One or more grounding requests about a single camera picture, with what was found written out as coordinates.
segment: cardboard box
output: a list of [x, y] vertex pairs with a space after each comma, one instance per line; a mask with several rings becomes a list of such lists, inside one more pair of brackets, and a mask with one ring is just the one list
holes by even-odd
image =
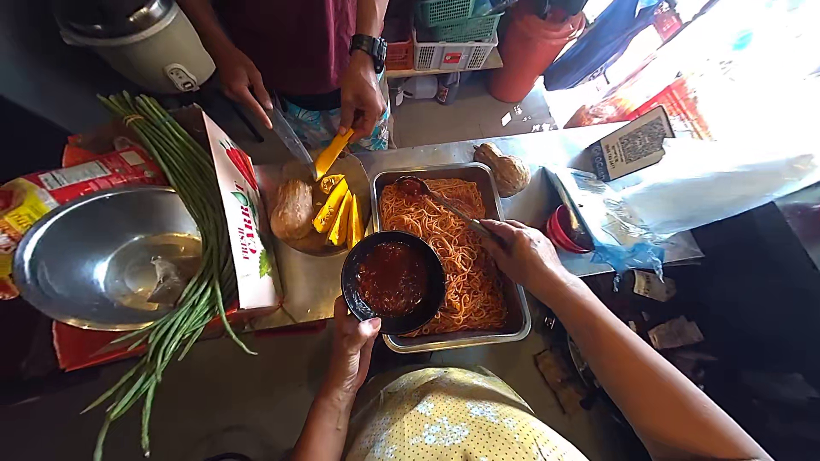
[[250, 157], [201, 108], [187, 107], [173, 115], [189, 133], [195, 131], [207, 136], [204, 145], [210, 146], [213, 155], [228, 221], [239, 309], [281, 306], [276, 256], [261, 238], [271, 231]]
[[674, 137], [666, 111], [658, 106], [587, 149], [595, 175], [607, 182], [659, 162], [663, 140]]

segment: maroon shirt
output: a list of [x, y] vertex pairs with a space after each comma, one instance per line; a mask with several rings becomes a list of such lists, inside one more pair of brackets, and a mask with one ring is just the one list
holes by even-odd
[[218, 11], [269, 89], [309, 95], [339, 88], [356, 29], [356, 0], [227, 0]]

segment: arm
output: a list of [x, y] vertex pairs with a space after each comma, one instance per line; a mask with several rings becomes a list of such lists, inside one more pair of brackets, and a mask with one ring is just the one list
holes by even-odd
[[[357, 0], [356, 33], [378, 37], [385, 21], [388, 0]], [[342, 110], [339, 133], [350, 128], [355, 131], [350, 142], [370, 135], [381, 114], [387, 109], [379, 88], [379, 79], [373, 69], [373, 59], [356, 50], [341, 80]]]
[[[271, 119], [262, 109], [263, 107], [269, 111], [273, 109], [271, 96], [265, 90], [265, 84], [262, 82], [262, 74], [250, 58], [234, 46], [222, 30], [211, 3], [208, 0], [179, 0], [179, 4], [194, 24], [199, 38], [203, 41], [203, 46], [216, 63], [216, 70], [219, 72], [219, 80], [222, 82], [225, 94], [250, 109], [268, 130], [272, 129]], [[258, 102], [251, 94], [249, 87], [253, 87], [253, 94], [256, 94]]]
[[771, 459], [564, 269], [543, 234], [517, 221], [482, 223], [509, 242], [507, 252], [485, 242], [499, 268], [555, 312], [654, 459]]
[[347, 312], [348, 306], [340, 296], [334, 305], [335, 333], [330, 366], [307, 413], [302, 434], [291, 455], [293, 461], [335, 461], [342, 457], [350, 409], [367, 376], [373, 342], [381, 327], [378, 317], [359, 323]]

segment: orange plastic basket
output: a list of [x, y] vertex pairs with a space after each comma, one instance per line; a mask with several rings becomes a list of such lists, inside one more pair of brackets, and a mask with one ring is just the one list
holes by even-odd
[[406, 71], [412, 69], [412, 38], [404, 42], [387, 43], [385, 67], [388, 71]]

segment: yellow floral shirt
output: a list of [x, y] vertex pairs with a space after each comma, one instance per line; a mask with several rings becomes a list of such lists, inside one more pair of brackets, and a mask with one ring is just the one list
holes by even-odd
[[460, 368], [425, 368], [354, 410], [347, 460], [586, 461], [506, 383]]

